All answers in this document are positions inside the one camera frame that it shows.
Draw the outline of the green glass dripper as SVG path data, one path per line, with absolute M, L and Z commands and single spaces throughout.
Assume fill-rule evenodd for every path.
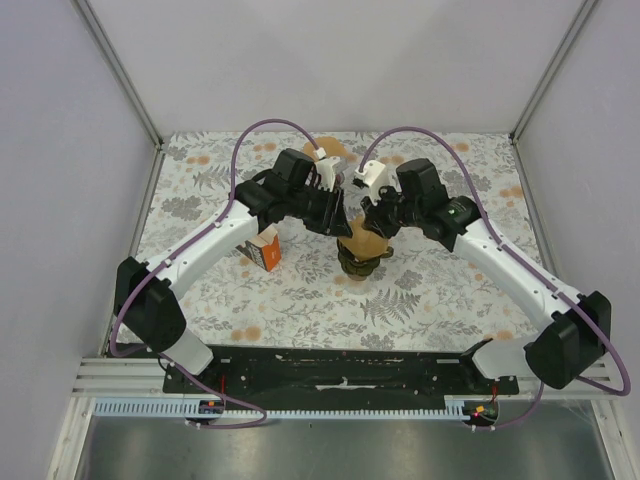
M 358 277 L 360 279 L 367 278 L 373 274 L 373 272 L 379 267 L 382 259 L 391 258 L 394 254 L 394 249 L 388 246 L 386 250 L 377 256 L 374 256 L 366 260 L 358 260 L 356 256 L 344 246 L 344 244 L 337 240 L 338 248 L 338 261 L 342 268 L 342 271 L 350 277 Z

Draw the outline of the orange coffee filter box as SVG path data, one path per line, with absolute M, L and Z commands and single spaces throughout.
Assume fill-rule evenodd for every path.
M 266 272 L 271 272 L 281 260 L 279 236 L 274 225 L 238 245 L 236 249 Z

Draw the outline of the brown paper coffee filter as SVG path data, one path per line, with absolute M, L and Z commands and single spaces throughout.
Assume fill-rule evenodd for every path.
M 315 138 L 316 145 L 311 142 L 307 142 L 302 151 L 311 157 L 314 161 L 320 160 L 320 157 L 316 154 L 318 149 L 322 149 L 326 157 L 347 157 L 348 152 L 345 146 L 335 137 L 323 136 Z

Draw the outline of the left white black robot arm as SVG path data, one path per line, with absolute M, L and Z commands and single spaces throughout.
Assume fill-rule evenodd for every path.
M 352 234 L 341 187 L 346 169 L 341 157 L 318 161 L 293 149 L 275 164 L 236 186 L 222 211 L 163 253 L 133 257 L 118 267 L 114 313 L 152 352 L 186 369 L 198 392 L 219 384 L 213 353 L 186 324 L 180 299 L 208 269 L 229 252 L 287 217 L 314 233 Z

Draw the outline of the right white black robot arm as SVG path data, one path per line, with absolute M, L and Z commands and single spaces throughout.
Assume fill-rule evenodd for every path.
M 468 350 L 471 360 L 457 371 L 465 391 L 481 393 L 494 379 L 526 374 L 561 390 L 604 355 L 603 339 L 593 329 L 610 335 L 610 301 L 598 291 L 585 295 L 533 263 L 484 221 L 474 200 L 449 197 L 429 160 L 412 160 L 396 173 L 369 161 L 354 183 L 368 190 L 361 202 L 365 229 L 387 239 L 403 227 L 420 229 L 478 267 L 536 328 L 528 337 L 483 341 Z

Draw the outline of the brown tape roll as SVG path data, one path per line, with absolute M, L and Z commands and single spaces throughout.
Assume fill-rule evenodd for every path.
M 346 274 L 347 277 L 354 282 L 365 282 L 369 279 L 368 275 Z

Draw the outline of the floral patterned table mat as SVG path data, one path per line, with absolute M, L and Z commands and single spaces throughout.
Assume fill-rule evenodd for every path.
M 428 158 L 452 196 L 478 194 L 489 217 L 532 258 L 534 237 L 509 138 L 449 133 L 258 131 L 177 133 L 165 142 L 137 255 L 147 259 L 180 242 L 226 204 L 232 180 L 270 167 L 286 148 L 337 138 L 350 167 L 368 155 L 390 167 Z M 533 334 L 521 309 L 474 264 L 415 229 L 392 241 L 394 254 L 365 282 L 351 281 L 334 239 L 296 219 L 278 227 L 281 260 L 266 272 L 239 252 L 217 262 L 181 299 L 189 328 L 209 344 L 372 350 L 462 351 L 478 341 Z

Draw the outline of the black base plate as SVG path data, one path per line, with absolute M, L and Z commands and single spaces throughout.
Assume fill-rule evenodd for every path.
M 518 394 L 483 377 L 468 353 L 214 345 L 205 386 L 264 409 L 441 408 L 445 394 Z

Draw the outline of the right aluminium frame post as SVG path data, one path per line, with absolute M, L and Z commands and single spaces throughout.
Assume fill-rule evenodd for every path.
M 509 138 L 514 146 L 519 143 L 547 91 L 553 84 L 600 3 L 600 0 L 583 0 L 580 2 L 571 22 L 566 28 L 514 127 L 509 133 Z

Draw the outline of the aluminium frame post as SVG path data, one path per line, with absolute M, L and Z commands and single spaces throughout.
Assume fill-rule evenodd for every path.
M 157 149 L 160 149 L 164 143 L 163 136 L 151 119 L 147 108 L 91 2 L 87 0 L 72 0 L 71 4 L 87 27 L 91 38 L 122 90 L 127 102 L 133 109 L 147 137 Z
M 600 3 L 600 0 L 583 0 L 580 2 L 571 22 L 566 28 L 514 127 L 509 133 L 509 138 L 514 146 L 519 143 L 547 91 L 553 84 Z

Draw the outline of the left aluminium frame post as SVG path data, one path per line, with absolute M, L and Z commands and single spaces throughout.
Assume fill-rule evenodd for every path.
M 71 4 L 87 27 L 91 38 L 122 90 L 127 102 L 133 109 L 147 137 L 157 149 L 160 149 L 164 143 L 163 136 L 151 119 L 147 108 L 91 2 L 87 0 L 72 0 Z

